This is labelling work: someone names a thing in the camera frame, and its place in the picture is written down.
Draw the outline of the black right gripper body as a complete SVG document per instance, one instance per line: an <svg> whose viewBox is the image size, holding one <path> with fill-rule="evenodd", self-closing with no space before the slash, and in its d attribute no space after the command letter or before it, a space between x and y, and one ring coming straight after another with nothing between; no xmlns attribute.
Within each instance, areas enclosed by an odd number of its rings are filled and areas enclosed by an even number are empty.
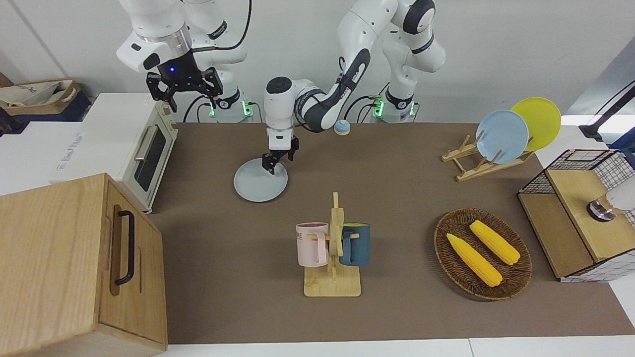
<svg viewBox="0 0 635 357"><path fill-rule="evenodd" d="M223 93L223 84L214 67L200 70L192 51L157 66L159 72L149 71L146 83L151 97L173 103L177 92L197 91L204 97L218 97Z"/></svg>

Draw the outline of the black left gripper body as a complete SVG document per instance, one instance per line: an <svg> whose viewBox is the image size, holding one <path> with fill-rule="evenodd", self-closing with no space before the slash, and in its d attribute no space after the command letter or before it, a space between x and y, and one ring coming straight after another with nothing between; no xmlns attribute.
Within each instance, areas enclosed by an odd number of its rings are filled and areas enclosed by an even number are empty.
<svg viewBox="0 0 635 357"><path fill-rule="evenodd" d="M288 156L288 150L273 150L270 149L270 151L268 153L263 154L263 156L276 156L277 158L279 158L279 160L281 160L281 158L283 158L284 156Z"/></svg>

